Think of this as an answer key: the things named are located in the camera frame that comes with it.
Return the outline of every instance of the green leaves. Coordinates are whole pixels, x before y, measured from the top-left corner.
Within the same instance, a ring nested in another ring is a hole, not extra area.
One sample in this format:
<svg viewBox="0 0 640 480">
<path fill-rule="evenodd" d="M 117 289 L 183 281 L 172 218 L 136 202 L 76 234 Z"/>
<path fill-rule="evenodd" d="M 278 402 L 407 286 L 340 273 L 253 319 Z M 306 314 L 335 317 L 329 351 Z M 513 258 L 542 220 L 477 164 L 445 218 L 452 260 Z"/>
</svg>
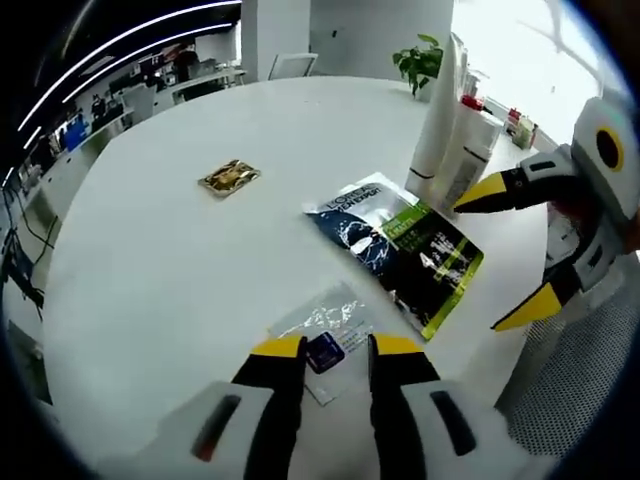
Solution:
<svg viewBox="0 0 640 480">
<path fill-rule="evenodd" d="M 418 38 L 430 43 L 429 48 L 404 48 L 391 57 L 393 64 L 400 70 L 400 76 L 409 82 L 414 96 L 430 79 L 437 78 L 444 55 L 435 38 L 423 34 L 418 34 Z"/>
</svg>

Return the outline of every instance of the gray mesh surface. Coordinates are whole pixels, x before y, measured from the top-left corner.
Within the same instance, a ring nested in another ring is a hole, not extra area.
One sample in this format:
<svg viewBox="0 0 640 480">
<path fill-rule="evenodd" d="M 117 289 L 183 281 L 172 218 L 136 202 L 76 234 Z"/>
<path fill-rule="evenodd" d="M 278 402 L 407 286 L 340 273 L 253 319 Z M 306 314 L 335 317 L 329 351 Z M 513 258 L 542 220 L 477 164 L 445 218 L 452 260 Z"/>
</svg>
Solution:
<svg viewBox="0 0 640 480">
<path fill-rule="evenodd" d="M 531 328 L 496 404 L 511 437 L 530 453 L 565 455 L 591 424 L 625 363 L 640 319 L 640 265 L 629 255 L 614 269 L 588 301 L 572 301 Z"/>
</svg>

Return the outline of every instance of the ceiling light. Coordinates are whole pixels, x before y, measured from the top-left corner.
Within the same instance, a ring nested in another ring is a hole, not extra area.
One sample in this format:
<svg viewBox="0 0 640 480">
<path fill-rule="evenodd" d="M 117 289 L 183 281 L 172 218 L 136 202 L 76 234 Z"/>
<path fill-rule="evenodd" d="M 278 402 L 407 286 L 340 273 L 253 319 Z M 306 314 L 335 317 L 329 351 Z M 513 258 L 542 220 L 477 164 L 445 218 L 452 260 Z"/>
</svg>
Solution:
<svg viewBox="0 0 640 480">
<path fill-rule="evenodd" d="M 222 23 L 220 25 L 211 25 L 209 27 L 196 28 L 195 30 L 190 30 L 190 31 L 184 32 L 184 33 L 179 33 L 178 35 L 174 35 L 172 37 L 165 38 L 164 40 L 158 40 L 157 42 L 154 42 L 151 45 L 147 45 L 146 47 L 140 48 L 140 49 L 136 50 L 135 52 L 132 52 L 129 55 L 126 55 L 126 56 L 122 57 L 119 60 L 116 60 L 115 62 L 113 62 L 108 67 L 105 67 L 102 70 L 100 70 L 94 76 L 89 78 L 89 80 L 84 82 L 82 85 L 80 85 L 78 88 L 76 88 L 73 92 L 71 92 L 69 95 L 67 95 L 66 98 L 64 100 L 62 100 L 62 103 L 67 103 L 69 100 L 71 100 L 73 97 L 75 97 L 78 92 L 80 92 L 82 89 L 84 89 L 87 85 L 89 85 L 91 82 L 93 82 L 96 78 L 101 77 L 102 75 L 104 75 L 106 72 L 111 70 L 113 67 L 116 67 L 116 66 L 120 65 L 121 63 L 126 62 L 127 60 L 135 57 L 136 55 L 140 55 L 145 50 L 149 50 L 149 49 L 151 49 L 153 47 L 157 47 L 158 45 L 161 45 L 161 44 L 166 43 L 166 42 L 170 42 L 171 40 L 175 40 L 175 39 L 180 38 L 180 37 L 186 37 L 187 35 L 193 35 L 193 34 L 196 34 L 196 33 L 205 32 L 207 30 L 213 30 L 213 29 L 217 29 L 217 28 L 231 27 L 232 25 L 233 24 L 231 24 L 231 23 Z"/>
<path fill-rule="evenodd" d="M 143 28 L 147 28 L 147 27 L 149 27 L 151 25 L 154 25 L 154 24 L 156 24 L 158 22 L 162 22 L 164 20 L 168 20 L 169 18 L 177 17 L 179 15 L 184 15 L 186 13 L 196 12 L 198 10 L 204 10 L 204 9 L 207 9 L 207 8 L 223 7 L 225 5 L 236 5 L 236 4 L 239 4 L 239 3 L 242 3 L 242 0 L 228 0 L 228 1 L 223 1 L 223 2 L 208 3 L 206 5 L 198 5 L 196 7 L 191 7 L 191 8 L 185 8 L 183 10 L 178 10 L 176 12 L 168 13 L 168 14 L 163 15 L 161 17 L 154 18 L 153 20 L 149 20 L 148 22 L 142 23 L 142 24 L 138 25 L 137 27 L 133 27 L 133 28 L 127 30 L 126 32 L 121 33 L 117 37 L 112 38 L 107 43 L 105 43 L 102 46 L 98 47 L 93 52 L 91 52 L 89 55 L 84 57 L 82 60 L 80 60 L 78 63 L 76 63 L 73 67 L 71 67 L 69 70 L 67 70 L 58 80 L 56 80 L 56 82 L 53 85 L 51 85 L 46 92 L 44 92 L 44 95 L 42 95 L 42 97 L 40 97 L 40 100 L 38 100 L 36 102 L 36 104 L 29 111 L 29 113 L 27 113 L 27 116 L 24 117 L 24 119 L 22 120 L 22 123 L 20 124 L 20 126 L 18 126 L 18 131 L 23 129 L 23 127 L 26 125 L 26 123 L 29 121 L 29 119 L 33 116 L 33 114 L 36 113 L 36 111 L 42 106 L 42 104 L 46 101 L 46 99 L 49 98 L 49 96 L 53 93 L 53 91 L 56 88 L 58 88 L 62 84 L 62 82 L 64 82 L 67 78 L 69 78 L 69 76 L 71 76 L 76 70 L 78 70 L 80 67 L 82 67 L 85 63 L 87 63 L 93 57 L 98 55 L 100 52 L 103 52 L 104 50 L 109 48 L 114 43 L 122 40 L 125 37 L 128 37 L 129 35 L 131 35 L 133 33 L 136 33 L 138 31 L 142 30 Z"/>
<path fill-rule="evenodd" d="M 22 148 L 24 148 L 26 150 L 27 147 L 31 144 L 31 142 L 33 142 L 33 139 L 36 138 L 36 135 L 38 133 L 40 133 L 40 130 L 42 130 L 42 127 L 36 128 L 36 131 L 31 134 L 31 136 L 29 137 L 29 140 L 27 140 L 27 143 L 25 143 L 24 147 L 22 147 Z"/>
</svg>

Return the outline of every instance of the chair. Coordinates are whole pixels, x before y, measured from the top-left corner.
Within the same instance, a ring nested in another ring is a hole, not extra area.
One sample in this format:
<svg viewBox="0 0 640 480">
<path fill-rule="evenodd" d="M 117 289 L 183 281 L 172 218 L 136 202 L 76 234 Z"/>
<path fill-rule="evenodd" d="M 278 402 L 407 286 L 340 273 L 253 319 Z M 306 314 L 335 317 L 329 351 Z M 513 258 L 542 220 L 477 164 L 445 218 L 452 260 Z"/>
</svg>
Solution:
<svg viewBox="0 0 640 480">
<path fill-rule="evenodd" d="M 280 53 L 273 61 L 269 80 L 308 77 L 317 58 L 317 53 Z"/>
</svg>

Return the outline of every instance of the white pillar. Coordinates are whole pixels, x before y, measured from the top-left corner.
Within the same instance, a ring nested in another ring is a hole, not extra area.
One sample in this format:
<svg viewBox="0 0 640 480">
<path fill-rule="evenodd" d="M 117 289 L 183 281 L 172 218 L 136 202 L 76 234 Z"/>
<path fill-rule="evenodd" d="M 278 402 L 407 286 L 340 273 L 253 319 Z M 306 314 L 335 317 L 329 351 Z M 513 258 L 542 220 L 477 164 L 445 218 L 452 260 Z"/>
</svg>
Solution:
<svg viewBox="0 0 640 480">
<path fill-rule="evenodd" d="M 266 80 L 279 53 L 309 51 L 311 0 L 244 0 L 242 66 L 249 82 Z"/>
</svg>

